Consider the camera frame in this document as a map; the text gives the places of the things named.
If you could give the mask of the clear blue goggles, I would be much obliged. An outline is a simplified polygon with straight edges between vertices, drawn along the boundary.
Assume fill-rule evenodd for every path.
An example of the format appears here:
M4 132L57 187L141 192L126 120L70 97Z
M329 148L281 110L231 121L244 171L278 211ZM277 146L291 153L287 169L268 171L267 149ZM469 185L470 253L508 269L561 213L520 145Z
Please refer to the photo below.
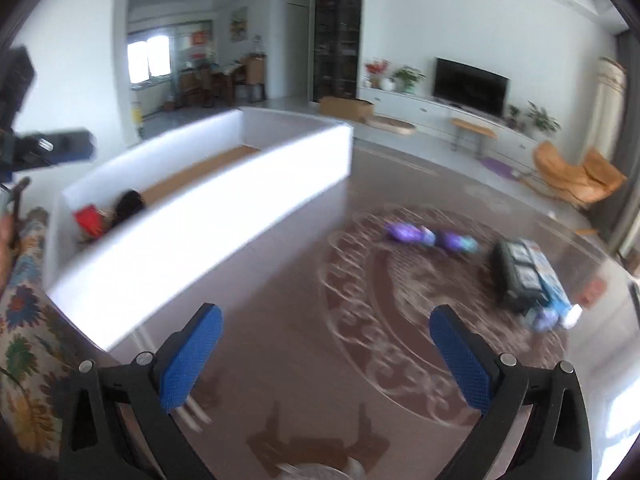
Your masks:
M579 304L573 304L563 312L552 307L530 309L523 318L524 325L534 332L542 333L549 330L570 330L582 317L584 309Z

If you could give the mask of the cardboard box on floor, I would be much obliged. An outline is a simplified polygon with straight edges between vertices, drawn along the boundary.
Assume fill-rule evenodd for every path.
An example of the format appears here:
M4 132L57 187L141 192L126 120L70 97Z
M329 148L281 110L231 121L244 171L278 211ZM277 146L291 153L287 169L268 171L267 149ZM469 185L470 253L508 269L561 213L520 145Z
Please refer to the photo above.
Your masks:
M349 122L365 122L374 115L374 105L360 99L324 96L319 101L319 113L323 116L340 118Z

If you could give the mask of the black flat television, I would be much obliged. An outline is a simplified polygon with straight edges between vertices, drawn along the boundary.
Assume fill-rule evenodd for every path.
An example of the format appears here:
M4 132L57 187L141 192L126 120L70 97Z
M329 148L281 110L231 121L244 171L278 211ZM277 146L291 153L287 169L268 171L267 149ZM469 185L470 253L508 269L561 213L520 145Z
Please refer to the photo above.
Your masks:
M506 104L510 80L459 62L438 58L435 64L434 98L499 117Z

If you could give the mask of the white tv cabinet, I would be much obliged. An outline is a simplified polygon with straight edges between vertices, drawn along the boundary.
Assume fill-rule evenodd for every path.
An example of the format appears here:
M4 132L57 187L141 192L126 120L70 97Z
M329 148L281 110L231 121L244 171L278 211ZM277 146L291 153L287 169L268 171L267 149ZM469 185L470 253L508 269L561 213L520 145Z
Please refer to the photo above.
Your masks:
M533 152L537 142L493 120L412 94L359 88L358 98L371 102L378 115L411 122L420 132L450 143L457 139L459 133L455 119L489 129L496 137L483 142L484 154L503 160L512 167L535 168Z

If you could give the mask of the black printed box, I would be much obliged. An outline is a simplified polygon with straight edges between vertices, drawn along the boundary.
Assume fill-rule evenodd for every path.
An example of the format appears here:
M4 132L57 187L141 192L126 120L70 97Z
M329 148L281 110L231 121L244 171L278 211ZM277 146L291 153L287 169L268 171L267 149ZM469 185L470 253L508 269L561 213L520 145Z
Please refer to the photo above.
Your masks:
M533 256L523 242L499 240L489 262L500 308L524 314L548 304Z

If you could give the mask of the red plastic bag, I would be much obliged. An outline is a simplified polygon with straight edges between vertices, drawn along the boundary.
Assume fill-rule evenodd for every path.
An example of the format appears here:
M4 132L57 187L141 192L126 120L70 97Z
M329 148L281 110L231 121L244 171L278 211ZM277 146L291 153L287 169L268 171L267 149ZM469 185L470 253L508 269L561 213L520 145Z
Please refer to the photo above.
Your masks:
M81 232L92 240L97 240L106 232L106 217L94 205L88 205L76 210L74 212L74 219Z

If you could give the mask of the blue white carton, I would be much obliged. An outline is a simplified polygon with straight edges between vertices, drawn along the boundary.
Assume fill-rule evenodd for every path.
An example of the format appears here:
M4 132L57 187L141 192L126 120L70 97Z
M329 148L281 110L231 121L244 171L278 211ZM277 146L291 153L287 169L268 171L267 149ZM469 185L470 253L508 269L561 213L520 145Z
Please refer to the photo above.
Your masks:
M555 273L551 263L536 243L531 240L524 240L523 245L527 248L535 270L540 277L542 287L549 297L547 307L555 310L560 318L564 318L570 312L573 304L568 299L558 274Z

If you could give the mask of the black fabric garment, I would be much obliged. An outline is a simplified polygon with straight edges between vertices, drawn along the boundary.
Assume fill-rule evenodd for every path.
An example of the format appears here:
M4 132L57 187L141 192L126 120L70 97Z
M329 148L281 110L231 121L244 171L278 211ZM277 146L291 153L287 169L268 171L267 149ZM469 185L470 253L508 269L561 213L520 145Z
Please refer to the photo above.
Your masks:
M112 227L119 226L142 210L145 210L142 195L135 190L125 192L115 205Z

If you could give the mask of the potted green plant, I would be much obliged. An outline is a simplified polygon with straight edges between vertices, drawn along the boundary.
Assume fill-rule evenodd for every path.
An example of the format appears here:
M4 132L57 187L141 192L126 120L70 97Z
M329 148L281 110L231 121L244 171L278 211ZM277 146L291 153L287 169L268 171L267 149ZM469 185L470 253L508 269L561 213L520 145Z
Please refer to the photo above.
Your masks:
M405 65L393 73L393 80L399 84L401 92L413 93L416 91L416 86L425 78L417 68Z

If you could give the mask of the wooden bench stool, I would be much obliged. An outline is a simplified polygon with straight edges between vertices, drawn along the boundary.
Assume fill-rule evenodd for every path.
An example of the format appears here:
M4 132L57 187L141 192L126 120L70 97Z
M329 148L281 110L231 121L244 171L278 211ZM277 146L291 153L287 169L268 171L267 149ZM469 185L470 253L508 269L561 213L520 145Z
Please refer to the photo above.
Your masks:
M456 135L451 143L450 148L455 152L460 148L462 138L465 133L471 133L476 139L475 157L481 159L485 154L485 144L487 141L495 141L498 139L497 133L494 130L467 122L460 118L452 118L450 124L456 129Z

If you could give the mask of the purple toy wand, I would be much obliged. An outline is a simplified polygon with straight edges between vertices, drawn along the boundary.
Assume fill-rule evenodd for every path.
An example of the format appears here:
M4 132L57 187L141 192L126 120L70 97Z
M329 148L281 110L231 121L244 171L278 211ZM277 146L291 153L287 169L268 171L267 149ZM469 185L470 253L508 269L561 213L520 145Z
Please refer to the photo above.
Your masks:
M439 247L456 254L474 254L480 247L472 236L449 231L439 231L436 234L436 242Z
M399 243L427 247L433 247L436 244L436 234L425 226L404 222L390 223L386 226L386 233L391 240Z

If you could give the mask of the red flower vase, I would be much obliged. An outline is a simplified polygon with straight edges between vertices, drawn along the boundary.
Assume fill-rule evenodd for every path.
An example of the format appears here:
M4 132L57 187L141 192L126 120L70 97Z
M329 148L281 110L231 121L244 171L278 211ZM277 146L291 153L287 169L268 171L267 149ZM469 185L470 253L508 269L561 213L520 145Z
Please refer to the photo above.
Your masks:
M391 92L395 90L395 81L390 76L390 62L387 60L373 60L366 64L369 84L372 88Z

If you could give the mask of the orange lounge chair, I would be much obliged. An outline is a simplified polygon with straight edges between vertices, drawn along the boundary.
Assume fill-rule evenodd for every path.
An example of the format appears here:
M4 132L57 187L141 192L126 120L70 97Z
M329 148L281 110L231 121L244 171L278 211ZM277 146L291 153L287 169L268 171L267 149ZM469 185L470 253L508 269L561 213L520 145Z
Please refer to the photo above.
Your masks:
M627 178L598 150L588 148L580 165L569 164L549 141L536 147L536 170L553 195L578 207L589 207L613 195Z

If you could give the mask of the white storage box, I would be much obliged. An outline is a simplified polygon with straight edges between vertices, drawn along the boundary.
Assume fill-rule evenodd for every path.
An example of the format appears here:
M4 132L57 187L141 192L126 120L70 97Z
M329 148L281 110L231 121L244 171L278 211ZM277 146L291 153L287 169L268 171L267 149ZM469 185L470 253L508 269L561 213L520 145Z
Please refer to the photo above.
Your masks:
M55 199L42 282L96 348L108 351L157 310L291 212L346 179L347 122L241 107L171 130L109 160ZM112 227L120 196L142 210ZM97 240L74 212L106 217Z

